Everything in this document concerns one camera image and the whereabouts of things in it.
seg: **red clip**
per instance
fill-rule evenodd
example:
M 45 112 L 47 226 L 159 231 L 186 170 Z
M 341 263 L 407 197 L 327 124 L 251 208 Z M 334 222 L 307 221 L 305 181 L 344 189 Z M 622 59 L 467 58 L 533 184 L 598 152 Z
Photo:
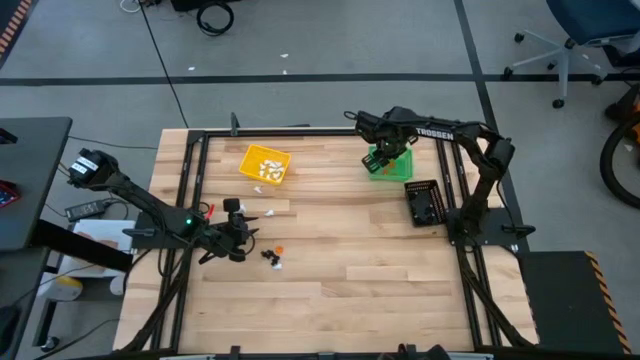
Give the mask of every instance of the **red clip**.
M 211 206 L 209 207 L 209 212 L 207 213 L 207 216 L 205 217 L 205 219 L 209 220 L 211 219 L 211 216 L 213 215 L 213 209 L 215 209 L 215 205 L 211 204 Z

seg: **wooden table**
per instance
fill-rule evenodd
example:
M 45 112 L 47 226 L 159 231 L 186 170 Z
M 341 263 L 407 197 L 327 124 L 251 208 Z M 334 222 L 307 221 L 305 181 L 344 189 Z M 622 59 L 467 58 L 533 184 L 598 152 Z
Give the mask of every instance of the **wooden table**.
M 187 130 L 165 130 L 158 149 L 150 191 L 170 204 L 186 137 Z M 252 143 L 292 154 L 280 186 L 238 172 Z M 473 349 L 445 226 L 414 228 L 402 184 L 370 181 L 360 163 L 366 152 L 367 144 L 356 136 L 227 137 L 209 143 L 202 201 L 215 204 L 220 210 L 214 220 L 224 221 L 222 199 L 240 198 L 249 216 L 261 217 L 251 223 L 260 231 L 255 252 L 244 263 L 215 259 L 198 265 L 202 250 L 194 254 L 180 353 L 228 353 L 232 345 L 243 353 L 385 352 L 399 343 L 420 350 L 435 344 L 449 351 Z M 435 142 L 421 139 L 413 157 L 413 180 L 437 179 L 444 196 Z M 455 173 L 451 153 L 448 159 Z M 198 156 L 192 161 L 195 173 Z M 473 189 L 478 174 L 468 157 L 464 162 Z M 256 185 L 262 194 L 253 190 Z M 454 189 L 459 205 L 457 180 Z M 490 205 L 500 206 L 495 193 Z M 264 217 L 268 210 L 275 216 Z M 275 246 L 284 247 L 280 271 L 260 256 Z M 155 307 L 156 255 L 149 254 L 131 273 L 114 349 L 131 340 Z M 517 259 L 498 247 L 485 247 L 484 255 L 496 303 L 523 336 L 537 342 Z M 477 298 L 476 304 L 488 343 Z M 163 346 L 172 312 L 165 319 Z

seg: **office chair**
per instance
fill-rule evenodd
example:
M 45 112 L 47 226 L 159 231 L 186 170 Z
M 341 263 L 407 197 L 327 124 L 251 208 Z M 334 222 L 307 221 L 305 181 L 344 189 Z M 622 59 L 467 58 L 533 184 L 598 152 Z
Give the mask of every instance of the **office chair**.
M 547 0 L 549 9 L 569 39 L 564 44 L 557 44 L 529 30 L 516 33 L 514 40 L 518 44 L 527 36 L 553 50 L 507 66 L 502 79 L 508 80 L 513 71 L 521 66 L 549 61 L 548 70 L 559 67 L 560 97 L 553 101 L 556 109 L 564 106 L 567 97 L 570 62 L 576 61 L 590 68 L 595 74 L 592 83 L 600 85 L 607 72 L 591 63 L 586 55 L 573 51 L 573 47 L 614 45 L 626 46 L 627 52 L 635 51 L 640 46 L 640 10 L 632 1 L 636 0 Z

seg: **yellow bowl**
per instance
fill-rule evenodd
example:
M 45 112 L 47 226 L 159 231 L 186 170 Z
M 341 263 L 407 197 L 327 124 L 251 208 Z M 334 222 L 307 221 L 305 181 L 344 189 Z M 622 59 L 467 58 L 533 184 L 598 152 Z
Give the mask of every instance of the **yellow bowl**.
M 282 172 L 282 176 L 280 176 L 278 180 L 272 180 L 264 176 L 260 176 L 260 164 L 263 164 L 265 160 L 272 160 L 282 163 L 284 171 Z M 242 159 L 242 164 L 240 164 L 239 170 L 241 173 L 247 175 L 252 179 L 264 181 L 273 185 L 280 185 L 282 183 L 282 179 L 284 179 L 284 175 L 287 173 L 290 161 L 291 154 L 269 149 L 264 146 L 251 144 L 249 145 L 247 153 L 244 154 L 244 159 Z

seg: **concrete floor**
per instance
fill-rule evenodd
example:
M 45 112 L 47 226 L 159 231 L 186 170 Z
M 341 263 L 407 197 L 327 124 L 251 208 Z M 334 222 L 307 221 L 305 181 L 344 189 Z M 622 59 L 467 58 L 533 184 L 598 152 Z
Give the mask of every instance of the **concrete floor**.
M 141 13 L 127 14 L 119 0 L 40 0 L 0 78 L 163 77 Z M 521 26 L 557 40 L 566 35 L 539 0 L 463 0 L 482 71 L 499 74 L 540 51 L 516 45 Z M 454 2 L 401 0 L 244 0 L 233 3 L 231 31 L 202 35 L 189 16 L 169 1 L 147 9 L 153 34 L 170 76 L 433 73 L 471 74 Z M 585 51 L 608 65 L 600 50 Z M 546 73 L 544 65 L 528 73 Z M 580 68 L 572 69 L 580 73 Z M 569 87 L 567 105 L 551 108 L 557 85 L 547 82 L 487 84 L 501 133 L 514 139 L 511 165 L 529 238 L 535 251 L 591 250 L 600 260 L 627 336 L 640 347 L 640 254 L 638 212 L 613 198 L 598 173 L 600 149 L 613 126 L 602 114 L 626 85 L 588 82 Z M 227 127 L 229 113 L 243 126 L 309 123 L 347 125 L 344 110 L 381 113 L 393 105 L 418 113 L 467 121 L 484 120 L 473 81 L 369 81 L 242 84 L 182 84 L 175 87 L 193 127 Z M 168 85 L 0 86 L 3 117 L 70 116 L 75 136 L 125 145 L 155 146 L 163 128 L 182 127 Z M 69 140 L 64 163 L 82 147 L 119 159 L 141 186 L 153 170 L 153 150 L 114 149 Z M 48 198 L 58 210 L 101 198 L 56 177 Z M 114 207 L 109 217 L 119 218 Z M 48 209 L 42 217 L 66 225 Z M 32 313 L 19 359 L 39 354 L 30 346 L 41 302 Z M 56 314 L 52 333 L 70 340 L 104 319 L 118 317 L 117 302 L 68 303 Z M 60 319 L 74 324 L 63 327 Z M 104 354 L 115 324 L 99 330 L 52 359 Z

